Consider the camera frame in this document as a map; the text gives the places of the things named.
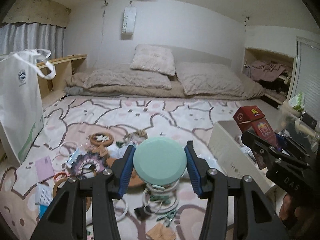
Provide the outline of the white printed leaflet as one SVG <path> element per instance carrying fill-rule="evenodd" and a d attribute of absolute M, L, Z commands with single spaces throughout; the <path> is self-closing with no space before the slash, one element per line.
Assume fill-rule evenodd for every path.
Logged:
<path fill-rule="evenodd" d="M 44 184 L 37 184 L 35 192 L 35 204 L 49 206 L 53 200 L 52 190 Z"/>

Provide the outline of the pink paper card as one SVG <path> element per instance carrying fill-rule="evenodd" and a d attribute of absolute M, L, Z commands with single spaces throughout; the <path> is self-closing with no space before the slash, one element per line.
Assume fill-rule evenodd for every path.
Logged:
<path fill-rule="evenodd" d="M 52 161 L 49 156 L 43 157 L 35 161 L 38 182 L 47 181 L 55 175 Z"/>

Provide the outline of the white shoe box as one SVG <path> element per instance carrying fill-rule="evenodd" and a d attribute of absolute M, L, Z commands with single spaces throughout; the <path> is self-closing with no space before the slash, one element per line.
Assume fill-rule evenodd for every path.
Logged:
<path fill-rule="evenodd" d="M 242 135 L 236 122 L 217 121 L 213 125 L 208 147 L 225 174 L 233 178 L 251 176 L 263 193 L 269 191 L 274 183 L 266 178 L 251 157 L 244 153 L 236 137 Z"/>

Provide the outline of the red printed box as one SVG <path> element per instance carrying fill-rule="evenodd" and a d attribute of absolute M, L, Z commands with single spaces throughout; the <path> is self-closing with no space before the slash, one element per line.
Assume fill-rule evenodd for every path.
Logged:
<path fill-rule="evenodd" d="M 253 129 L 257 136 L 278 146 L 276 135 L 258 106 L 242 106 L 233 115 L 234 121 L 242 132 Z"/>

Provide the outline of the purple crochet wreath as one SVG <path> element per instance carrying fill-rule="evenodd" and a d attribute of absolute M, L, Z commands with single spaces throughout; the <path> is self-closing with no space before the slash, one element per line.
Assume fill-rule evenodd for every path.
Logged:
<path fill-rule="evenodd" d="M 66 161 L 66 166 L 69 170 L 69 173 L 72 176 L 83 176 L 85 170 L 89 170 L 91 166 L 93 166 L 93 171 L 95 173 L 99 173 L 103 171 L 105 168 L 108 168 L 106 163 L 106 159 L 101 157 L 98 153 L 86 153 L 79 154 L 76 158 L 69 158 Z"/>

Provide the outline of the brown cardboard piece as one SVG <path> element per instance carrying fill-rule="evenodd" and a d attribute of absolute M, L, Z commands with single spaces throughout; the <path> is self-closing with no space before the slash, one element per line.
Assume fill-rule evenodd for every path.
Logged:
<path fill-rule="evenodd" d="M 151 228 L 146 235 L 153 240 L 175 240 L 176 233 L 170 228 L 161 223 L 157 223 Z"/>

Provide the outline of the pile of clothes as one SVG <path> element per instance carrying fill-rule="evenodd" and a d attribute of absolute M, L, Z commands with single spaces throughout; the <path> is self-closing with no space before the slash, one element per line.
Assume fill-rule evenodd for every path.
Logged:
<path fill-rule="evenodd" d="M 289 91 L 292 68 L 275 61 L 257 60 L 244 66 L 244 74 L 265 89 L 280 93 Z"/>

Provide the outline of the white paper shopping bag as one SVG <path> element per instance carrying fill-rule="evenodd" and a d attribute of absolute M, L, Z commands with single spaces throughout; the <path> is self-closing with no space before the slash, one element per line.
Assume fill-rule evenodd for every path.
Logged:
<path fill-rule="evenodd" d="M 51 80 L 51 51 L 31 49 L 1 56 L 1 143 L 12 165 L 20 166 L 44 127 L 38 78 Z"/>

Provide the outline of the large beige pillow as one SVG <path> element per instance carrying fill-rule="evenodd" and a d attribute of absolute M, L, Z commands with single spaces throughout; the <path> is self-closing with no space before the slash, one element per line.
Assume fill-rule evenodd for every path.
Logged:
<path fill-rule="evenodd" d="M 244 85 L 238 76 L 223 64 L 180 62 L 176 76 L 185 95 L 230 95 L 241 97 Z"/>

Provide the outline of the wooden bedside shelf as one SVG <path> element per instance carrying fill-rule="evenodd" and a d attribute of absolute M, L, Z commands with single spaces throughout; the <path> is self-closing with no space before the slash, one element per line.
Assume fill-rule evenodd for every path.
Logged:
<path fill-rule="evenodd" d="M 56 76 L 52 80 L 38 78 L 43 108 L 51 106 L 66 96 L 66 79 L 78 68 L 86 67 L 86 58 L 87 54 L 78 54 L 50 60 L 55 66 Z"/>

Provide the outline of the folded beige quilt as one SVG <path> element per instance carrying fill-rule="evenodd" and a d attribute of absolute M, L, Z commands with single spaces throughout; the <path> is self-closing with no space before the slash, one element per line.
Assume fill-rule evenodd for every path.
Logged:
<path fill-rule="evenodd" d="M 132 70 L 128 64 L 114 64 L 107 68 L 78 72 L 66 79 L 65 92 L 69 95 L 91 96 L 147 96 L 154 98 L 210 98 L 222 100 L 246 100 L 265 94 L 264 88 L 244 74 L 236 74 L 245 92 L 241 97 L 230 95 L 185 95 L 176 74 L 166 75 Z"/>

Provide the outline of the small beige pillow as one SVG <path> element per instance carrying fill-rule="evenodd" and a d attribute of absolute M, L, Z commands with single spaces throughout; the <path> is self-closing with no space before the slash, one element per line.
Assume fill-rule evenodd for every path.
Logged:
<path fill-rule="evenodd" d="M 139 44 L 135 47 L 130 68 L 157 72 L 167 76 L 176 74 L 172 50 L 148 44 Z"/>

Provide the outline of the grey curtain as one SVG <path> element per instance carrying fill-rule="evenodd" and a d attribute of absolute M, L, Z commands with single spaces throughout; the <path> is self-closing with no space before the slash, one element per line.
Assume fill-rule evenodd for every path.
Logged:
<path fill-rule="evenodd" d="M 47 49 L 51 59 L 63 57 L 64 27 L 40 23 L 1 24 L 1 55 L 26 49 Z"/>

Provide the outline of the white hanging sweet pouch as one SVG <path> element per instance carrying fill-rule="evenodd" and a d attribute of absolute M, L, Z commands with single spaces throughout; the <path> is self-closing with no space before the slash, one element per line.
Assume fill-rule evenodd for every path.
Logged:
<path fill-rule="evenodd" d="M 137 8 L 133 5 L 132 1 L 125 7 L 123 13 L 123 22 L 121 28 L 121 38 L 131 38 L 135 31 Z"/>

